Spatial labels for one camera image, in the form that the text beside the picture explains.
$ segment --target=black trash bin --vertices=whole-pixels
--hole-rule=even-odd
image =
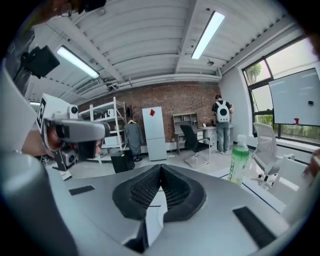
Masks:
[[[130,150],[118,151],[111,154],[111,161],[115,173],[122,173],[135,168],[134,157]]]

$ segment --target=whiteboard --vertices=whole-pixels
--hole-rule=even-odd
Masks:
[[[269,82],[274,123],[320,126],[320,81],[315,68]]]

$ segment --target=dark shirt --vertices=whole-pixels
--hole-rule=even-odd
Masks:
[[[224,103],[224,101],[219,100],[219,103],[222,105]],[[232,107],[232,105],[228,101],[225,102],[225,105],[228,109],[230,109]],[[217,112],[218,108],[219,108],[218,104],[214,103],[211,111]]]

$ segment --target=window frame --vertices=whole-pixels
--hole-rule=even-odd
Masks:
[[[255,112],[255,106],[254,106],[254,101],[253,101],[253,93],[252,93],[252,90],[254,89],[257,89],[257,88],[260,88],[260,87],[263,87],[263,86],[269,86],[269,82],[275,80],[274,79],[274,76],[271,72],[271,69],[269,67],[269,64],[267,62],[267,58],[269,58],[270,56],[280,52],[281,50],[283,49],[286,49],[287,47],[291,46],[291,45],[294,45],[295,43],[299,42],[299,41],[302,41],[306,38],[306,36],[299,36],[297,37],[296,39],[280,46],[279,48],[271,51],[270,53],[268,53],[267,55],[265,56],[262,56],[260,59],[254,61],[253,63],[251,63],[250,65],[246,66],[245,68],[242,68],[241,71],[242,71],[242,75],[244,77],[244,80],[245,80],[245,83],[246,83],[246,87],[247,87],[247,90],[248,90],[248,93],[249,93],[249,98],[250,98],[250,104],[251,104],[251,115],[252,115],[252,133],[255,132],[255,127],[254,127],[254,122],[256,120],[256,116],[264,116],[264,115],[272,115],[273,117],[273,129],[275,128],[275,112],[274,112],[274,108],[273,108],[273,100],[272,100],[272,110],[264,110],[264,111],[257,111]],[[259,82],[256,82],[254,84],[251,84],[249,85],[248,84],[248,80],[246,78],[247,76],[247,72],[246,70],[254,65],[256,65],[257,63],[260,63],[261,61],[264,61],[267,69],[268,69],[268,72],[270,74],[270,78],[266,78],[262,81],[259,81]],[[300,142],[300,143],[305,143],[305,144],[309,144],[309,145],[313,145],[313,146],[320,146],[320,143],[316,143],[316,142],[310,142],[310,141],[307,141],[307,140],[302,140],[302,139],[294,139],[294,138],[288,138],[288,137],[283,137],[281,134],[282,134],[282,125],[286,125],[286,124],[283,124],[283,123],[277,123],[278,125],[278,134],[277,136],[275,136],[276,138],[278,139],[282,139],[282,140],[287,140],[287,141],[291,141],[291,142]],[[320,126],[317,126],[317,125],[302,125],[302,126],[311,126],[311,127],[320,127]]]

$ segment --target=hanging coat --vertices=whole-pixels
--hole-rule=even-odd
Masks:
[[[141,154],[141,145],[144,142],[140,125],[137,123],[129,123],[124,126],[125,143],[129,145],[129,149],[133,156]]]

